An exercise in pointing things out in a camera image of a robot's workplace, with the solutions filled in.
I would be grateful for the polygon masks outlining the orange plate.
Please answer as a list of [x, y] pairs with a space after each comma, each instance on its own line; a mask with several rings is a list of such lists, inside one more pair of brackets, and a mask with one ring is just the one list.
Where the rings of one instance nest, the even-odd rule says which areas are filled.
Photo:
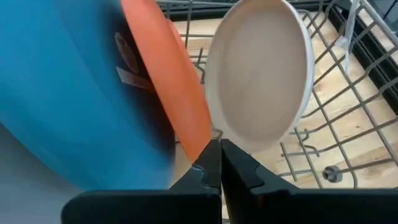
[[211, 139], [211, 120], [182, 39], [155, 0], [121, 0], [121, 6], [167, 117], [194, 162]]

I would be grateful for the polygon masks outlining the small cream plate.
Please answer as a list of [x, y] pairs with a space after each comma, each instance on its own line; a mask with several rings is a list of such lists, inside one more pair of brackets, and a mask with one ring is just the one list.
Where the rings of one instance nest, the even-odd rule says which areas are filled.
[[247, 153], [277, 145], [307, 107], [313, 46], [287, 0], [239, 0], [221, 20], [206, 60], [211, 120]]

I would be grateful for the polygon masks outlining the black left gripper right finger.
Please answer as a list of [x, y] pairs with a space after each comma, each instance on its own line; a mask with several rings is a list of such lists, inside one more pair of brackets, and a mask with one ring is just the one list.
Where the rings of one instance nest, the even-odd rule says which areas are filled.
[[230, 140], [220, 143], [230, 224], [398, 224], [396, 189], [300, 189]]

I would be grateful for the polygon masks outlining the large blue plate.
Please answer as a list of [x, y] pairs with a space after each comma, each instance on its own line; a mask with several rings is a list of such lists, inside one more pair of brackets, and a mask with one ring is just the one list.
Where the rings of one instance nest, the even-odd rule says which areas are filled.
[[0, 0], [0, 122], [85, 190], [174, 177], [174, 131], [121, 0]]

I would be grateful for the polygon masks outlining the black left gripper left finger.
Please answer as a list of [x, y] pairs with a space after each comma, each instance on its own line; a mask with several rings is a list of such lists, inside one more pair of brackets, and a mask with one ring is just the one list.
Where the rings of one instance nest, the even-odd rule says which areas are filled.
[[95, 190], [63, 207], [62, 224], [221, 224], [221, 143], [211, 140], [168, 190]]

